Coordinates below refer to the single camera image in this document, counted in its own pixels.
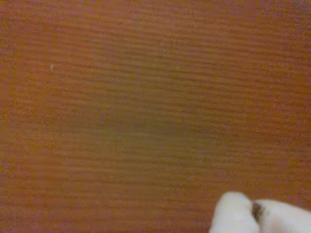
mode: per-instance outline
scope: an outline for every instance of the small white speck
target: small white speck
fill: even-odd
[[[54,70],[54,64],[50,64],[50,71],[53,71]]]

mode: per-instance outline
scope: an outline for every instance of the table surface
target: table surface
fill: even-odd
[[[307,1],[0,1],[1,232],[206,232],[311,208]]]

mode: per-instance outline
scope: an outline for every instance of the white cloth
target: white cloth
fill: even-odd
[[[311,212],[274,200],[249,200],[225,193],[217,203],[210,233],[311,233]]]

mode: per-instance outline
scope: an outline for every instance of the wood grain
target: wood grain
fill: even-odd
[[[206,232],[311,208],[307,1],[0,2],[1,232]]]

